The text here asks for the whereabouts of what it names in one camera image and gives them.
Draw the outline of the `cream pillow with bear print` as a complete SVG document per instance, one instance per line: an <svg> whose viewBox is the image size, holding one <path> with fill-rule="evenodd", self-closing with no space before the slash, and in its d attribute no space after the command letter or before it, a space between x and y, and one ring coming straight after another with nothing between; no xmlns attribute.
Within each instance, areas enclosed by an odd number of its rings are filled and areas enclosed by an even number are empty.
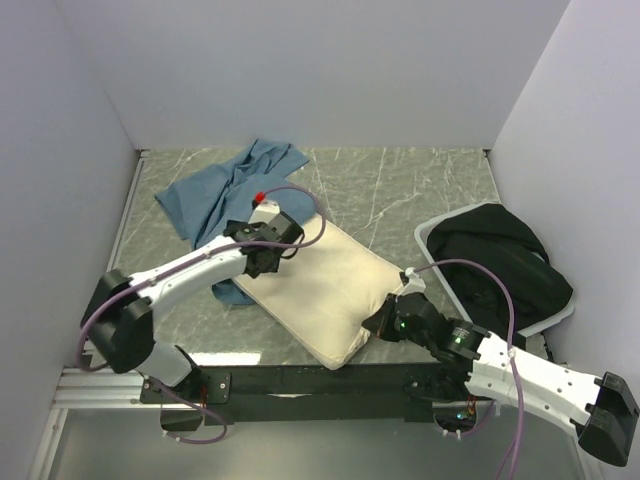
<svg viewBox="0 0 640 480"><path fill-rule="evenodd" d="M304 225L314 245L280 263L276 273L233 282L274 317L316 360L343 367L370 333L361 323L402 287L400 269L316 215Z"/></svg>

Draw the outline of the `blue fabric pillowcase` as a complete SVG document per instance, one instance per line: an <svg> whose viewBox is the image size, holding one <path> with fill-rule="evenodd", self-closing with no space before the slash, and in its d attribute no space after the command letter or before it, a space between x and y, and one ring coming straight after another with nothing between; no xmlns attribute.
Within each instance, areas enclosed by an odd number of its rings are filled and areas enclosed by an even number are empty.
<svg viewBox="0 0 640 480"><path fill-rule="evenodd" d="M289 190L287 177L307 163L289 143L258 139L230 160L171 183L155 199L193 250L220 235L229 220L248 221L258 192L303 225L315 215L315 204L308 195Z"/></svg>

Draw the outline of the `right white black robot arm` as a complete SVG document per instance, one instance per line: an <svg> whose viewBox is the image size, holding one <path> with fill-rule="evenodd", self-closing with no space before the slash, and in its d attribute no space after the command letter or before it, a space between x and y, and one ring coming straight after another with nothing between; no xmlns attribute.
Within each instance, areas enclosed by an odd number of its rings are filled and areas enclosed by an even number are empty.
<svg viewBox="0 0 640 480"><path fill-rule="evenodd" d="M596 459L616 467L629 460L639 405L627 382L556 365L462 319L446 318L422 293L390 294L362 323L387 342L409 341L448 366L439 374L444 395L467 392L523 408L576 437Z"/></svg>

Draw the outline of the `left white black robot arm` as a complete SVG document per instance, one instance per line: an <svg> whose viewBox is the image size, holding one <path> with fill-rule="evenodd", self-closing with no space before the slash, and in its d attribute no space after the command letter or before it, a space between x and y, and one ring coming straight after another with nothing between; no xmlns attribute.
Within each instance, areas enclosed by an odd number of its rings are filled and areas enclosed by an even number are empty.
<svg viewBox="0 0 640 480"><path fill-rule="evenodd" d="M113 372L152 377L176 401L189 401L199 392L198 367L180 347L154 338L154 321L203 288L275 273L283 253L303 236L286 213L267 222L230 221L206 245L160 267L130 276L109 271L87 306L81 339L93 343Z"/></svg>

